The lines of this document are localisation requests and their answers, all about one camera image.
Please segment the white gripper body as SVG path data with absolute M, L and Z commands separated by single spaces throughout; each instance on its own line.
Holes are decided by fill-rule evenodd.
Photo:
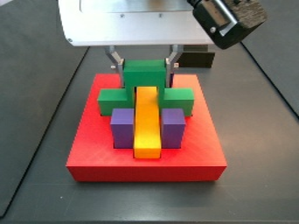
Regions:
M 210 45 L 186 0 L 59 0 L 73 46 Z

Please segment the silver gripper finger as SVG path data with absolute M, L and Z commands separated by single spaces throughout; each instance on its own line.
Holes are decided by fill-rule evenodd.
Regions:
M 124 86 L 124 59 L 119 56 L 116 47 L 114 45 L 107 45 L 104 47 L 106 55 L 110 58 L 112 65 L 111 69 L 119 74 L 120 87 Z
M 183 45 L 171 45 L 170 56 L 164 59 L 166 64 L 166 86 L 170 88 L 172 86 L 172 74 L 178 59 L 183 54 Z

